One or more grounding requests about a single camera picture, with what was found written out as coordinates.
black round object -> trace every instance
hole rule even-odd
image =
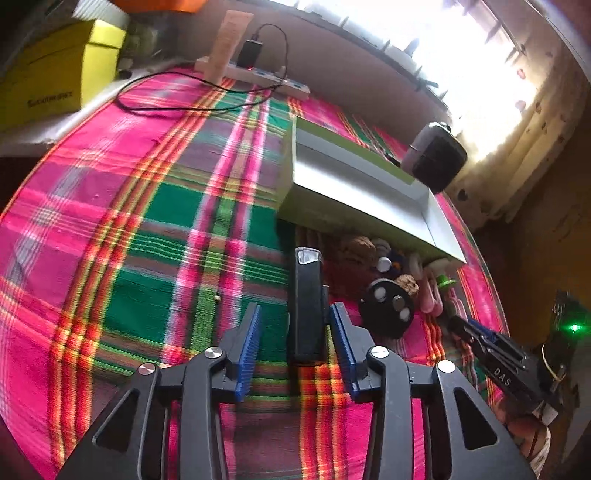
[[[413,321],[414,302],[408,293],[389,278],[372,282],[359,301],[363,326],[374,335],[400,338]]]

table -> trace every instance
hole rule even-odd
[[[125,99],[221,107],[245,96],[165,74]],[[107,104],[16,193],[0,220],[0,415],[43,477],[55,477],[139,364],[187,361],[256,301],[265,328],[251,392],[222,412],[231,477],[361,478],[371,407],[350,401],[333,351],[329,364],[300,368],[295,380],[285,364],[287,259],[296,242],[322,243],[314,232],[275,221],[290,114],[404,154],[386,133],[315,98],[276,95],[224,114],[134,115]],[[439,202],[467,259],[458,296],[474,318],[506,332],[470,233],[444,196]],[[332,283],[332,300],[340,300],[338,279]],[[350,313],[358,318],[354,307]],[[471,351],[429,316],[417,314],[391,347],[424,364],[450,359],[489,404],[499,397]],[[416,432],[418,478],[422,444]]]

window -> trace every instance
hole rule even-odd
[[[437,83],[430,88],[449,108],[454,130],[477,137],[481,157],[515,128],[535,96],[513,66],[518,47],[482,0],[272,1],[318,15]]]

open box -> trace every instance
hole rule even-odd
[[[465,264],[431,190],[385,158],[296,116],[283,148],[279,218],[321,232],[384,238],[424,262]]]

yellow box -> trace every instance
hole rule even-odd
[[[0,130],[75,112],[115,78],[125,31],[78,22],[26,48],[0,83]]]

